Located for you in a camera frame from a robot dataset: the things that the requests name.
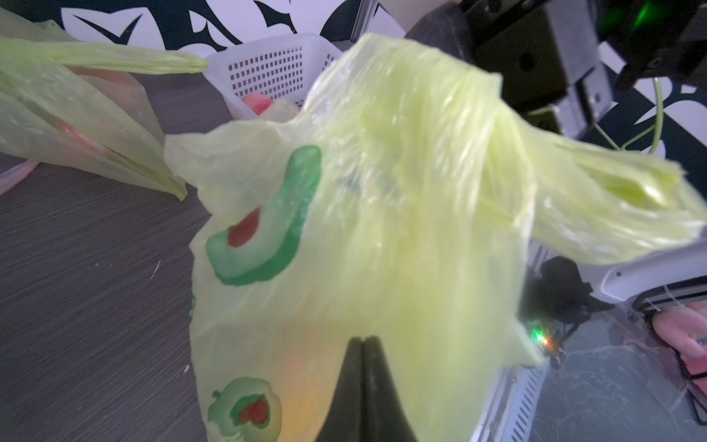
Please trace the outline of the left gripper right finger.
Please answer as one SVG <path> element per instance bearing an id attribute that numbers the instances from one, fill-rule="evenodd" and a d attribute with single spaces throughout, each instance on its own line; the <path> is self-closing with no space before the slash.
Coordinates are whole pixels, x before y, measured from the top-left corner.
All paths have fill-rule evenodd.
<path id="1" fill-rule="evenodd" d="M 363 344 L 362 440 L 416 441 L 402 410 L 393 377 L 379 337 Z"/>

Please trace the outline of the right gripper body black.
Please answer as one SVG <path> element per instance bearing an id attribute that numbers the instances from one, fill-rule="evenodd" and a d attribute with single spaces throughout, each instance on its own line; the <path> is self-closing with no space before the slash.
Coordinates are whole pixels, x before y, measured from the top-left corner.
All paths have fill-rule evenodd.
<path id="1" fill-rule="evenodd" d="M 581 138 L 609 110 L 594 1 L 448 1 L 407 38 L 503 78 L 502 98 L 527 122 Z"/>

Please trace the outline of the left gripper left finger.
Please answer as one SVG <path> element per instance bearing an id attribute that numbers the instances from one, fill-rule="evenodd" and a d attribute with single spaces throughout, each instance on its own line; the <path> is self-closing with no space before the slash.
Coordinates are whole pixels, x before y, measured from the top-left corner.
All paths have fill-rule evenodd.
<path id="1" fill-rule="evenodd" d="M 316 442 L 361 440 L 364 404 L 364 342 L 352 338 L 346 348 L 331 407 Z"/>

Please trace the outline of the green avocado plastic bag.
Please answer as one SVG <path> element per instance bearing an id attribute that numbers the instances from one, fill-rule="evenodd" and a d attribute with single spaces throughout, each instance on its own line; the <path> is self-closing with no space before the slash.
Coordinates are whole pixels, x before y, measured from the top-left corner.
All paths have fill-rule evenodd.
<path id="1" fill-rule="evenodd" d="M 211 441 L 311 441 L 345 348 L 382 341 L 420 441 L 465 441 L 501 368 L 532 239 L 581 263 L 693 243 L 703 197 L 672 161 L 525 122 L 502 79 L 370 34 L 279 123 L 166 140 L 210 214 L 191 242 L 191 359 Z"/>

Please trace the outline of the white plastic basket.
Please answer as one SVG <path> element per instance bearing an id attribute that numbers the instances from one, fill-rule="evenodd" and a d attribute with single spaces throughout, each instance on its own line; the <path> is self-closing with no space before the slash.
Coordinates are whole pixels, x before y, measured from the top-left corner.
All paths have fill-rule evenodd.
<path id="1" fill-rule="evenodd" d="M 252 94 L 302 107 L 320 74 L 342 56 L 322 36 L 287 34 L 233 46 L 206 58 L 204 77 L 223 96 L 235 120 L 256 114 L 242 99 Z"/>

